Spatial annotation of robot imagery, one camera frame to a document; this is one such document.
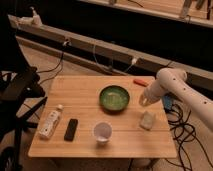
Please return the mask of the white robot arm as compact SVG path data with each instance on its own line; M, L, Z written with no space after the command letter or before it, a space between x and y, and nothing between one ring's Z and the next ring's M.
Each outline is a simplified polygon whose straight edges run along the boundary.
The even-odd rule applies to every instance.
M187 73L178 68L163 68L156 79L140 96L139 104L148 106L158 102L165 94L172 93L197 115L213 132L213 101L186 84Z

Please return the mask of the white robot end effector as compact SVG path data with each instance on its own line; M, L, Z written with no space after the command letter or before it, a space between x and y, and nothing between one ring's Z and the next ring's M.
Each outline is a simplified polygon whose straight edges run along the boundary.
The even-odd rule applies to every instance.
M139 104L141 106L148 106L158 102L164 95L164 89L158 81L154 81L146 87L140 96Z

